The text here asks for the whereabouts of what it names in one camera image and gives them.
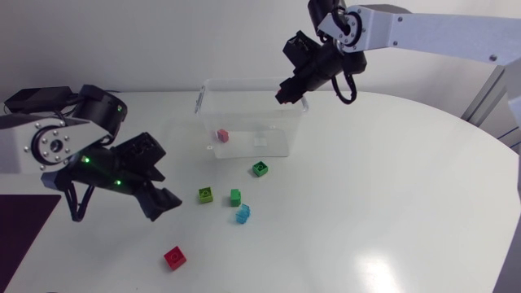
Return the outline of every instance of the cable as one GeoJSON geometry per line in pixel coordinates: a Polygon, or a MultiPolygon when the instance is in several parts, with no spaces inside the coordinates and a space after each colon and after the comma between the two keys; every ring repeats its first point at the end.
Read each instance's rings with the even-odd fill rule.
{"type": "Polygon", "coordinates": [[[329,36],[320,36],[320,42],[323,44],[327,43],[331,38],[329,36]]]}
{"type": "Polygon", "coordinates": [[[519,144],[521,144],[521,142],[516,142],[515,144],[511,145],[510,148],[516,147],[516,146],[518,146],[519,144]]]}
{"type": "Polygon", "coordinates": [[[58,110],[54,110],[53,112],[54,112],[54,113],[57,115],[57,117],[60,118],[63,122],[67,123],[67,122],[65,121],[65,117],[63,116],[63,113],[62,113],[62,112],[60,112],[60,111],[58,111],[58,110]]]}
{"type": "Polygon", "coordinates": [[[346,99],[342,93],[340,92],[339,83],[336,80],[336,77],[331,78],[331,84],[333,84],[333,89],[335,90],[336,95],[339,97],[340,101],[342,103],[350,105],[352,102],[354,102],[357,99],[357,86],[355,85],[355,81],[352,78],[351,74],[344,74],[346,82],[349,85],[349,89],[351,90],[351,99],[346,99]]]}
{"type": "Polygon", "coordinates": [[[74,183],[70,183],[69,187],[65,190],[65,199],[67,200],[68,208],[71,212],[71,218],[75,222],[83,220],[87,205],[89,204],[90,197],[94,192],[94,186],[89,186],[83,195],[83,200],[78,205],[78,199],[76,195],[76,189],[74,183]]]}
{"type": "Polygon", "coordinates": [[[504,138],[505,136],[509,135],[510,133],[512,133],[512,131],[514,131],[514,130],[516,130],[516,129],[518,129],[518,128],[519,128],[519,126],[513,128],[511,131],[509,131],[509,132],[507,132],[507,133],[501,135],[501,136],[500,136],[499,138],[497,138],[497,139],[502,139],[502,138],[504,138]]]}
{"type": "Polygon", "coordinates": [[[335,23],[337,28],[340,28],[342,33],[344,33],[344,35],[348,36],[351,33],[351,27],[349,27],[344,22],[342,22],[342,20],[339,17],[340,11],[342,11],[342,13],[344,13],[345,8],[340,7],[340,6],[333,8],[333,11],[331,12],[331,16],[333,17],[333,22],[335,23]]]}
{"type": "Polygon", "coordinates": [[[71,111],[66,112],[66,113],[64,113],[63,115],[66,116],[66,117],[67,117],[67,116],[70,116],[70,115],[71,115],[71,114],[76,110],[77,107],[78,107],[78,105],[74,106],[74,108],[73,108],[71,111]]]}

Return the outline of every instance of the light blue block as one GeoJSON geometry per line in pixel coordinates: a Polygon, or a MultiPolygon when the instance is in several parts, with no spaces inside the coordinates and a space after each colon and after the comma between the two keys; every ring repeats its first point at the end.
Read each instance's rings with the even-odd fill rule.
{"type": "Polygon", "coordinates": [[[244,224],[249,217],[250,207],[248,207],[246,204],[241,204],[239,210],[235,213],[235,220],[240,224],[244,224]]]}
{"type": "Polygon", "coordinates": [[[240,216],[239,214],[235,215],[235,220],[239,223],[239,224],[244,224],[246,223],[247,221],[247,217],[246,216],[240,216]]]}

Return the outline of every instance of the transparent plastic bin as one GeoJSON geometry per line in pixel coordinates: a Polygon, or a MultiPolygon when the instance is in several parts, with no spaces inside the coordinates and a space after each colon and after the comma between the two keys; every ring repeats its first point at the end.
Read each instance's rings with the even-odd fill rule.
{"type": "Polygon", "coordinates": [[[309,107],[305,98],[295,104],[279,104],[275,94],[282,81],[270,78],[204,82],[195,113],[212,138],[217,158],[290,155],[300,118],[309,107]],[[220,129],[228,132],[228,142],[219,140],[220,129]]]}

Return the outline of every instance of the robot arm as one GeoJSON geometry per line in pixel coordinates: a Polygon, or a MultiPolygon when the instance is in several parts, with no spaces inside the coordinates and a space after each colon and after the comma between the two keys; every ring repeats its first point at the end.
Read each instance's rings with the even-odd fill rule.
{"type": "Polygon", "coordinates": [[[164,180],[155,164],[166,152],[150,134],[105,147],[114,141],[126,105],[92,85],[83,86],[78,101],[72,118],[0,116],[0,173],[41,173],[46,187],[64,193],[73,221],[83,219],[95,187],[133,195],[152,221],[181,205],[152,184],[164,180]],[[89,186],[81,203],[74,181],[89,186]]]}
{"type": "Polygon", "coordinates": [[[342,17],[349,35],[343,35],[331,13],[318,30],[342,43],[346,54],[395,47],[505,66],[510,109],[521,125],[521,20],[413,14],[391,5],[353,6],[342,17]]]}
{"type": "MultiPolygon", "coordinates": [[[[339,1],[322,0],[310,0],[308,8],[316,33],[324,45],[318,45],[305,61],[296,64],[295,56],[311,50],[308,50],[309,46],[293,46],[294,50],[288,51],[287,47],[295,43],[295,38],[286,44],[284,53],[296,64],[296,69],[295,75],[281,84],[276,96],[280,103],[295,103],[306,91],[315,90],[329,80],[332,80],[340,99],[347,103],[335,79],[342,70],[352,91],[349,100],[352,103],[356,98],[352,74],[364,71],[366,59],[363,52],[395,47],[504,66],[510,110],[517,124],[521,125],[521,20],[413,14],[391,5],[345,8],[339,1]],[[338,54],[331,47],[337,48],[338,54]],[[325,51],[329,58],[320,57],[325,51]]],[[[518,190],[521,190],[521,177],[518,190]]]]}

